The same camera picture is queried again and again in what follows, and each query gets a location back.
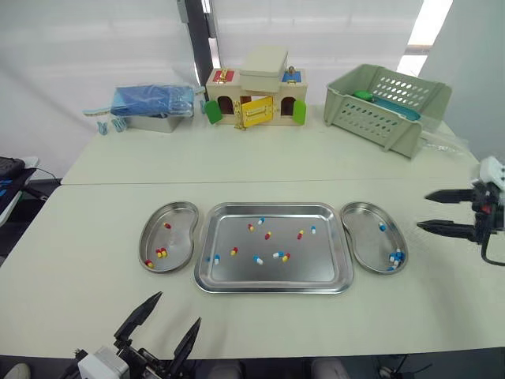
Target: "wooden toy house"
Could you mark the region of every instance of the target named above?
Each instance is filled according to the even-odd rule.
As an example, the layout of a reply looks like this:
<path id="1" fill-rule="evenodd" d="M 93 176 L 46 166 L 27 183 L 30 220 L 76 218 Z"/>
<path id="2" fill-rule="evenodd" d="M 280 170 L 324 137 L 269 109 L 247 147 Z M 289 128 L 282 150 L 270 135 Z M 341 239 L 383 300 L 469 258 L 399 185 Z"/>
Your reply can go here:
<path id="1" fill-rule="evenodd" d="M 263 123 L 305 123 L 307 80 L 303 69 L 286 66 L 287 50 L 259 47 L 241 69 L 213 69 L 207 81 L 209 121 L 239 129 Z"/>

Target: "kidney-shaped tray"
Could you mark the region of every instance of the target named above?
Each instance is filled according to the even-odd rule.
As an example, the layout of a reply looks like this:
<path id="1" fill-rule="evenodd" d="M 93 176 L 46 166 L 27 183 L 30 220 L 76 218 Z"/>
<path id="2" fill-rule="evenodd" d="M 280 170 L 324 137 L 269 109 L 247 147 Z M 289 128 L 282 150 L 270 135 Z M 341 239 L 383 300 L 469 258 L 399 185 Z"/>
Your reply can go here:
<path id="1" fill-rule="evenodd" d="M 328 205 L 223 203 L 206 228 L 195 267 L 204 291 L 334 294 L 353 281 L 341 220 Z"/>
<path id="2" fill-rule="evenodd" d="M 383 209 L 359 201 L 345 205 L 340 217 L 349 232 L 350 248 L 360 265 L 369 271 L 386 275 L 405 268 L 409 259 L 407 244 L 397 223 Z M 390 258 L 397 250 L 404 257 L 395 268 Z"/>
<path id="3" fill-rule="evenodd" d="M 188 201 L 175 201 L 152 214 L 140 236 L 139 261 L 150 272 L 169 272 L 189 262 L 198 209 Z M 162 257 L 158 250 L 164 249 Z"/>

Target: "window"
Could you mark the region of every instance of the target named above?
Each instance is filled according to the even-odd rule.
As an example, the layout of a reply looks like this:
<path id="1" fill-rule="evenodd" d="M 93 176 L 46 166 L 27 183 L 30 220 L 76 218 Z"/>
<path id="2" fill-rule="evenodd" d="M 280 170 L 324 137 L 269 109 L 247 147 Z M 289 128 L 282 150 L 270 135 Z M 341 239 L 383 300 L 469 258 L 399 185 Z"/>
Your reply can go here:
<path id="1" fill-rule="evenodd" d="M 424 0 L 410 34 L 405 54 L 400 59 L 399 73 L 417 76 L 439 35 L 453 0 Z"/>

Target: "yellow door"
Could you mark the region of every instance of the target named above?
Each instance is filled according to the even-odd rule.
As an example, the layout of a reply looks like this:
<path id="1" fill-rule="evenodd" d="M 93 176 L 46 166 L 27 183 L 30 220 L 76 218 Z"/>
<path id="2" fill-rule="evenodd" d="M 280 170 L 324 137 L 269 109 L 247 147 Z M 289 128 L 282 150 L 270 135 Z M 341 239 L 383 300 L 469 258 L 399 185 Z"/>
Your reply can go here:
<path id="1" fill-rule="evenodd" d="M 242 120 L 244 127 L 249 128 L 260 122 L 270 121 L 273 117 L 274 100 L 272 97 L 264 97 L 242 104 Z"/>

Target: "tray rim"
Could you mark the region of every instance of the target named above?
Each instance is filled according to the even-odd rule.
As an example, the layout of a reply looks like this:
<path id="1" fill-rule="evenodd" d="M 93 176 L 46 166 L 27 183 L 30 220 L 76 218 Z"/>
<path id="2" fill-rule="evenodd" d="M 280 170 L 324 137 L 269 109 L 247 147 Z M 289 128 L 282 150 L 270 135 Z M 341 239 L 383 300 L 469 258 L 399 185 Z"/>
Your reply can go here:
<path id="1" fill-rule="evenodd" d="M 257 206 L 257 205 L 263 205 L 263 206 L 268 206 L 268 205 L 275 205 L 275 206 L 320 206 L 328 209 L 333 216 L 335 217 L 335 221 L 337 222 L 337 228 L 340 230 L 337 230 L 338 233 L 343 236 L 343 243 L 341 244 L 342 250 L 343 250 L 343 257 L 346 262 L 346 268 L 349 273 L 348 275 L 348 280 L 344 283 L 343 286 L 341 286 L 339 289 L 334 289 L 334 288 L 300 288 L 300 287 L 295 287 L 295 288 L 251 288 L 251 287 L 242 287 L 242 288 L 227 288 L 227 289 L 222 289 L 222 290 L 216 290 L 216 289 L 209 289 L 206 287 L 206 283 L 201 279 L 200 273 L 199 273 L 199 268 L 202 265 L 203 259 L 204 259 L 204 247 L 205 247 L 205 242 L 207 241 L 208 237 L 208 232 L 209 232 L 209 226 L 211 222 L 211 215 L 215 213 L 216 210 L 226 207 L 226 206 Z M 228 202 L 223 202 L 220 204 L 217 204 L 216 206 L 212 207 L 205 219 L 204 223 L 204 228 L 202 229 L 203 233 L 201 233 L 201 240 L 200 240 L 200 256 L 196 260 L 195 268 L 194 268 L 194 275 L 193 275 L 193 280 L 195 281 L 196 285 L 204 292 L 207 292 L 209 294 L 319 294 L 319 295 L 337 295 L 345 292 L 349 287 L 352 285 L 354 282 L 354 267 L 353 267 L 353 260 L 351 256 L 351 252 L 349 250 L 348 242 L 345 236 L 345 228 L 342 224 L 342 220 L 340 219 L 339 213 L 336 212 L 336 210 L 331 207 L 330 205 L 323 203 L 323 202 L 300 202 L 300 201 L 282 201 L 282 202 L 275 202 L 275 201 L 258 201 L 258 202 L 240 202 L 240 201 L 228 201 Z"/>
<path id="2" fill-rule="evenodd" d="M 389 223 L 392 223 L 392 224 L 394 224 L 396 226 L 396 230 L 398 231 L 398 236 L 400 237 L 401 242 L 402 242 L 402 244 L 404 246 L 403 253 L 405 253 L 405 260 L 403 261 L 402 265 L 399 266 L 399 268 L 395 269 L 394 271 L 381 271 L 381 270 L 378 270 L 376 268 L 370 267 L 369 265 L 367 265 L 362 260 L 361 256 L 356 253 L 356 249 L 354 248 L 353 236 L 352 236 L 352 234 L 350 232 L 349 227 L 346 225 L 346 221 L 344 220 L 344 216 L 351 209 L 355 209 L 355 208 L 363 209 L 362 207 L 358 207 L 358 205 L 369 205 L 372 208 L 375 208 L 376 210 L 379 210 L 379 212 L 382 212 L 386 216 L 386 217 L 383 217 L 384 219 L 388 219 Z M 398 226 L 398 223 L 395 221 L 395 219 L 393 219 L 389 215 L 389 213 L 387 213 L 386 211 L 384 211 L 381 207 L 379 207 L 379 206 L 377 206 L 375 204 L 372 204 L 372 203 L 368 203 L 367 201 L 351 201 L 350 203 L 345 204 L 340 209 L 340 219 L 342 221 L 342 225 L 343 225 L 344 230 L 345 230 L 346 238 L 348 238 L 347 239 L 347 245 L 349 247 L 349 250 L 352 252 L 353 256 L 356 258 L 356 261 L 361 265 L 361 267 L 363 267 L 364 269 L 366 269 L 369 272 L 373 272 L 375 274 L 380 274 L 380 275 L 394 275 L 394 274 L 397 274 L 397 273 L 401 272 L 405 268 L 405 266 L 407 265 L 407 262 L 409 261 L 409 249 L 407 247 L 407 242 L 405 240 L 405 237 L 403 236 L 402 231 L 400 230 L 400 228 Z"/>
<path id="3" fill-rule="evenodd" d="M 188 209 L 191 209 L 191 211 L 193 211 L 194 214 L 195 214 L 195 220 L 192 222 L 191 226 L 189 227 L 189 241 L 191 242 L 191 249 L 190 249 L 191 251 L 189 252 L 188 257 L 185 259 L 185 261 L 183 261 L 179 266 L 176 266 L 176 267 L 168 269 L 168 270 L 156 270 L 155 268 L 150 268 L 142 260 L 142 238 L 144 237 L 144 233 L 148 229 L 149 222 L 152 220 L 152 218 L 154 217 L 154 215 L 157 212 L 161 211 L 165 207 L 174 206 L 174 205 L 178 205 L 178 204 L 184 204 L 185 206 L 183 206 L 183 207 L 178 206 L 178 207 L 173 208 L 173 209 L 188 208 Z M 196 225 L 198 224 L 198 219 L 199 219 L 198 208 L 195 206 L 195 204 L 193 204 L 190 201 L 185 201 L 185 200 L 171 201 L 170 203 L 167 203 L 167 204 L 162 205 L 161 207 L 157 208 L 149 216 L 149 218 L 146 221 L 144 227 L 142 228 L 142 233 L 140 233 L 139 245 L 138 245 L 139 246 L 138 247 L 138 251 L 139 251 L 138 257 L 139 257 L 140 265 L 144 269 L 148 270 L 149 272 L 154 272 L 155 274 L 164 274 L 164 273 L 167 273 L 167 272 L 174 272 L 174 271 L 177 271 L 177 270 L 185 267 L 189 263 L 189 261 L 191 261 L 191 258 L 193 257 L 193 251 L 195 249 L 194 231 L 195 231 Z"/>

